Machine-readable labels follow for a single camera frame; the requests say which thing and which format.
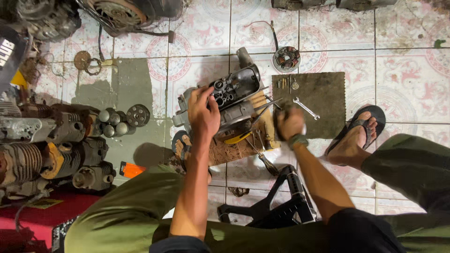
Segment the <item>screwdriver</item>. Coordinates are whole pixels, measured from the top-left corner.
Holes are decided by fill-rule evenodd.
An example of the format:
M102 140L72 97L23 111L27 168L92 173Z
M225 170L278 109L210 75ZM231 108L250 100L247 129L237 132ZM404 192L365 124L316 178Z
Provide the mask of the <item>screwdriver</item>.
M267 171L270 174L272 174L273 176L278 176L279 172L277 170L277 167L275 167L275 165L273 163L271 163L269 160L267 160L265 155L261 154L247 138L245 140L250 144L250 146L252 146L252 148L256 151L256 153L258 153L258 158L262 161L262 163L264 164Z

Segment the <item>brown rag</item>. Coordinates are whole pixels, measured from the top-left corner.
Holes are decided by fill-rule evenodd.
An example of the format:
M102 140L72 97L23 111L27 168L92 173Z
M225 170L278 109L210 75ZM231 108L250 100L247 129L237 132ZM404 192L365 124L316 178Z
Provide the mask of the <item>brown rag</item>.
M295 106L302 108L293 102L296 97L312 112L319 115L317 120L306 110L303 110L306 123L306 138L308 139L333 139L342 130L345 124L345 73L325 72L291 75L292 82L297 81L299 88L292 89L289 93L289 85L284 89L277 81L288 79L289 75L272 76L273 99L283 98L280 107Z

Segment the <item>orange tag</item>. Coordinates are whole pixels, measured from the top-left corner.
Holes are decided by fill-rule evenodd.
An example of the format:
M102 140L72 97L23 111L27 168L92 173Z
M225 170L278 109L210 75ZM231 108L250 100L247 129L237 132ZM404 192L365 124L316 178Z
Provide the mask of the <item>orange tag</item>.
M124 177L133 178L147 170L146 167L138 166L132 163L121 162L119 174Z

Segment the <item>flip-flop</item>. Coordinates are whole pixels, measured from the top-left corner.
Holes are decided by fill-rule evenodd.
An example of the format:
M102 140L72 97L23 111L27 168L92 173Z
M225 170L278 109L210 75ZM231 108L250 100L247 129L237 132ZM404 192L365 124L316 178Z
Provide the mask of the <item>flip-flop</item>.
M371 114L370 118L374 117L375 119L377 119L377 126L375 127L375 132L377 133L377 137L375 137L375 139L371 142L369 141L370 136L371 136L370 127L369 127L369 119L370 118L366 119L366 120L358 119L358 117L361 115L361 113L364 113L364 112L370 112L370 114ZM357 127L357 126L363 126L363 128L366 132L366 143L363 146L363 149L366 150L378 138L378 136L380 136L385 125L386 125L386 116L384 115L383 109L381 109L379 106L368 105L366 107L361 108L360 110L358 110L355 113L355 115L351 119L350 125L348 127L344 126L344 128L341 130L341 132L336 136L336 138L334 138L334 140L336 142L333 143L333 145L331 145L328 148L326 155L328 155L330 153L330 151L333 150L339 144L339 142L341 142L341 140L350 131L350 129Z
M185 166L185 154L186 152L191 152L191 148L192 146L187 145L184 141L183 141L183 136L186 135L189 137L189 134L185 131L185 130L179 130L178 132L175 133L175 135L173 136L172 139L172 151L175 154L176 153L176 141L180 140L181 143L183 144L183 149L181 150L181 155L180 155L180 163L181 163L181 167L183 168L183 170L186 172L186 166Z

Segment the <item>open-end wrench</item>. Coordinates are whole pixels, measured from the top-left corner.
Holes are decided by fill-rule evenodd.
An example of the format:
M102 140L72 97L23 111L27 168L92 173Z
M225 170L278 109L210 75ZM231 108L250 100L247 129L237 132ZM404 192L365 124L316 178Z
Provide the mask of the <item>open-end wrench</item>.
M313 113L311 110L309 110L304 104L300 103L300 100L298 99L298 97L296 97L296 99L292 99L292 102L299 104L301 107L303 107L303 109L305 109L307 112L309 112L315 120L317 120L317 118L320 118L319 115Z

